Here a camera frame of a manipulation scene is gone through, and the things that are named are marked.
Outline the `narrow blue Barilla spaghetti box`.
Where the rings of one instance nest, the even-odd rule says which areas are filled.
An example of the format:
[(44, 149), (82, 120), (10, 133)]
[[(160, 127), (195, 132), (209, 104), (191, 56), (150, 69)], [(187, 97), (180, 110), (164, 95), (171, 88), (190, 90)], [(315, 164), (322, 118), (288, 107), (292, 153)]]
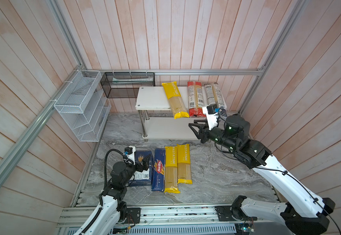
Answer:
[(152, 191), (164, 192), (165, 190), (165, 161), (166, 151), (164, 148), (155, 149), (152, 167)]

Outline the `white two-tier shelf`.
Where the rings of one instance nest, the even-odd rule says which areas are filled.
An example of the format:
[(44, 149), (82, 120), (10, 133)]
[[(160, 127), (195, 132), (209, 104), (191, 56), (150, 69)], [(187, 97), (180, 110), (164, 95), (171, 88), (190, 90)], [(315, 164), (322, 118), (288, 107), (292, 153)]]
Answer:
[[(183, 117), (175, 119), (168, 103), (163, 87), (139, 88), (136, 101), (136, 110), (139, 112), (143, 138), (159, 140), (196, 140), (197, 137), (189, 128), (189, 123), (203, 117)], [(169, 117), (149, 117), (149, 111), (169, 111)], [(224, 124), (220, 122), (217, 126), (224, 132)]]

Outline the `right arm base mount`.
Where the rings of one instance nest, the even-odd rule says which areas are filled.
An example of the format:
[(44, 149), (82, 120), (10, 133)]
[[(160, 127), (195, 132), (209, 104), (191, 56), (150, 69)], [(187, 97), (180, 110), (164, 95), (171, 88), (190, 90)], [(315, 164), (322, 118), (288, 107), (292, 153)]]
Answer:
[(257, 217), (246, 216), (240, 208), (215, 206), (219, 221), (256, 221)]

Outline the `red clear spaghetti pack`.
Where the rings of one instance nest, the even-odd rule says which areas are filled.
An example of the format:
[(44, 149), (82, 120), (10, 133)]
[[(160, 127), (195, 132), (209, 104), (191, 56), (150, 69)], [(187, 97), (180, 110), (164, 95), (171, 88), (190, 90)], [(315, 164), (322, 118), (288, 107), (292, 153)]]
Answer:
[(188, 102), (190, 117), (205, 117), (202, 108), (205, 106), (201, 82), (188, 82)]

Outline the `wide blue Barilla pasta box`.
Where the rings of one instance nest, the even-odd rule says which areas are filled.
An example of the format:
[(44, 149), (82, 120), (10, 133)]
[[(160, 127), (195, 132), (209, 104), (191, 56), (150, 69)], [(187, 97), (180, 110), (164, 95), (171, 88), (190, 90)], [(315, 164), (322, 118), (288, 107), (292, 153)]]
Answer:
[(130, 179), (129, 184), (131, 187), (137, 186), (151, 186), (153, 175), (153, 154), (151, 151), (136, 151), (135, 161), (141, 162), (145, 157), (149, 156), (149, 169), (143, 172), (135, 172), (134, 176)]

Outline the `yellow pastatime spaghetti pack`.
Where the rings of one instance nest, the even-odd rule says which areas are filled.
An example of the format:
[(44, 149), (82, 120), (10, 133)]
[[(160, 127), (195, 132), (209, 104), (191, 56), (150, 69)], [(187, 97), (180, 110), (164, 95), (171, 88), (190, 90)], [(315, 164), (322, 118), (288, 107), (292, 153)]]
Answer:
[(162, 86), (165, 90), (165, 94), (166, 94), (168, 103), (169, 103), (171, 111), (173, 113), (173, 117), (175, 119), (190, 117), (189, 113), (185, 107), (185, 104), (182, 100), (182, 97), (181, 97), (181, 94), (180, 94), (179, 89), (177, 87), (176, 81), (168, 82), (168, 83), (162, 83)]
[(190, 145), (177, 145), (178, 184), (192, 184)]
[(178, 189), (178, 157), (177, 147), (167, 146), (165, 163), (165, 192), (180, 193)]

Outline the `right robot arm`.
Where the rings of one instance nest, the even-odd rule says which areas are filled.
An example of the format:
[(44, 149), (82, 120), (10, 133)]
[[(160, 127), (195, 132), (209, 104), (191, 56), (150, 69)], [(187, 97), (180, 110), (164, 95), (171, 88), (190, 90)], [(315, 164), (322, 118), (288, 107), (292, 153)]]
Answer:
[(207, 119), (194, 120), (189, 128), (205, 143), (213, 141), (225, 148), (225, 153), (265, 178), (286, 202), (270, 203), (246, 196), (238, 196), (230, 206), (230, 216), (236, 221), (263, 218), (286, 226), (296, 235), (321, 235), (333, 220), (335, 202), (313, 193), (297, 180), (261, 142), (249, 138), (250, 123), (241, 115), (224, 118), (224, 127), (218, 123), (219, 113)]

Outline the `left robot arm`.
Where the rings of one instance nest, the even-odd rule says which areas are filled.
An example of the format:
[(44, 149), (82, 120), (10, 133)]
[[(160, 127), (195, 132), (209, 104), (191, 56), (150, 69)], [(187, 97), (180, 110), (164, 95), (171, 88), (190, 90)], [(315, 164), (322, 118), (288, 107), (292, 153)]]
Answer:
[[(116, 152), (123, 158), (121, 162), (113, 165), (110, 173), (111, 179), (107, 179), (107, 158), (110, 153)], [(104, 188), (99, 194), (99, 204), (84, 224), (75, 232), (76, 235), (110, 235), (114, 233), (128, 232), (136, 225), (133, 217), (127, 214), (127, 204), (123, 200), (130, 179), (135, 172), (143, 172), (149, 169), (151, 154), (135, 160), (136, 148), (129, 146), (121, 152), (110, 149), (104, 157)]]

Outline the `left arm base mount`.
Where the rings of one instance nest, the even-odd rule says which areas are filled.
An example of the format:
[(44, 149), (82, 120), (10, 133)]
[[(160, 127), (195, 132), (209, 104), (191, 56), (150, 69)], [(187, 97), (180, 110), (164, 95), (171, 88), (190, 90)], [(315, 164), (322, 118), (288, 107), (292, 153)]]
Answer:
[(119, 224), (137, 224), (141, 219), (141, 208), (125, 208), (119, 211)]

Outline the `blue clear spaghetti pack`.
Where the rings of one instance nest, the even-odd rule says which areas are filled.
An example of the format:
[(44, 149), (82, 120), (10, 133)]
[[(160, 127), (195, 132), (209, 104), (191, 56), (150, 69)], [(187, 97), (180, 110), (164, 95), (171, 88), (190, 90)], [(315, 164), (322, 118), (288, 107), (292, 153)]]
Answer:
[(217, 82), (205, 84), (204, 89), (207, 95), (207, 105), (216, 104), (218, 108), (223, 107), (224, 109), (227, 109), (223, 94)]

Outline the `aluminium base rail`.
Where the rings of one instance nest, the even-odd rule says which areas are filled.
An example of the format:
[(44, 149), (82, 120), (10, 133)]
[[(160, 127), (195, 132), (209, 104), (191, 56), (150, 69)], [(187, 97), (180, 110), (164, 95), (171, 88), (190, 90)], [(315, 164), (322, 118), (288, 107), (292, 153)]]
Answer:
[[(137, 226), (149, 225), (185, 225), (239, 223), (232, 217), (218, 213), (216, 207), (228, 207), (229, 204), (172, 204), (128, 206), (127, 213)], [(81, 227), (94, 211), (94, 207), (64, 208), (57, 228)]]

